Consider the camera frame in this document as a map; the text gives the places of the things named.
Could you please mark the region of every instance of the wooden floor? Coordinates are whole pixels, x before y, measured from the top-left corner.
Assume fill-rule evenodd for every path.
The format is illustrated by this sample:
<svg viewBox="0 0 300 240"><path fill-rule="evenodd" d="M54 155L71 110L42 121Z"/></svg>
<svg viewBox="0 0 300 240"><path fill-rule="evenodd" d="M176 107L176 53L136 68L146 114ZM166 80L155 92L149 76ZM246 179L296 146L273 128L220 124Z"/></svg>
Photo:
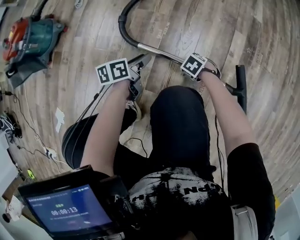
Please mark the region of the wooden floor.
<svg viewBox="0 0 300 240"><path fill-rule="evenodd" d="M69 31L63 34L55 49L52 69L34 74L25 85L37 130L45 145L58 151L60 161L64 161L60 150L63 133L99 90L94 67L118 58L131 59L140 53L119 34L118 16L128 2L84 0L83 6L75 9L74 0L49 0L43 11L43 15L55 14L69 26ZM35 3L34 0L20 0L19 6L8 10L1 26L1 41L8 36L12 22L30 15ZM246 66L247 115L274 193L283 200L300 182L299 2L142 0L129 17L128 29L138 41L181 58L193 52L210 57L222 70L224 82L235 84L235 65ZM185 79L178 65L160 57L153 57L142 72L142 82L145 89L140 105L145 116L121 136L121 141L130 136L141 138L149 154L152 102L168 86L191 86L204 98L210 122L211 162L219 166L215 113L205 87ZM15 93L29 120L24 86ZM16 112L23 128L24 137L19 144L31 151L42 150L12 98L5 97L4 107ZM65 114L65 124L59 134L55 132L57 107ZM130 140L126 145L144 154L139 141ZM225 152L222 141L220 145ZM32 156L14 146L11 151L21 168L30 168L39 179L58 173L57 166L39 153ZM59 168L61 171L69 169L60 163ZM215 172L215 181L220 182L219 171Z"/></svg>

